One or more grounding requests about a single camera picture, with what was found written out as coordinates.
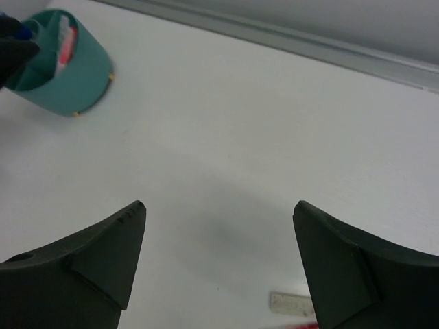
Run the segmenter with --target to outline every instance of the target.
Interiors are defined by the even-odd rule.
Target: white tabletop
[[[55,0],[116,80],[79,119],[0,93],[0,261],[135,199],[147,225],[120,328],[257,329],[308,293],[305,199],[439,254],[439,95],[86,0]]]

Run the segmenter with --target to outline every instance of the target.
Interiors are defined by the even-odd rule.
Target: green container
[[[60,16],[78,29],[73,57],[56,77]],[[35,34],[40,52],[19,69],[6,88],[53,113],[72,116],[90,108],[105,92],[112,62],[87,29],[64,10],[45,10],[22,22]]]

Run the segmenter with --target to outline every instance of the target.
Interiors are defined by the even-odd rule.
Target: metal strip
[[[439,93],[439,66],[170,0],[94,0]]]

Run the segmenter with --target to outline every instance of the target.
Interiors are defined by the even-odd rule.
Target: teal cup
[[[78,33],[71,61],[54,77],[61,15],[69,18]],[[89,109],[103,95],[112,76],[112,62],[105,49],[64,10],[45,10],[22,23],[33,31],[40,52],[7,81],[6,88],[63,116]]]

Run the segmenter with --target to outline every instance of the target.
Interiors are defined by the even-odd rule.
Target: table surface
[[[257,329],[309,293],[305,199],[439,254],[439,95],[86,0],[55,0],[116,80],[78,119],[0,93],[0,261],[135,199],[143,249],[120,328]]]

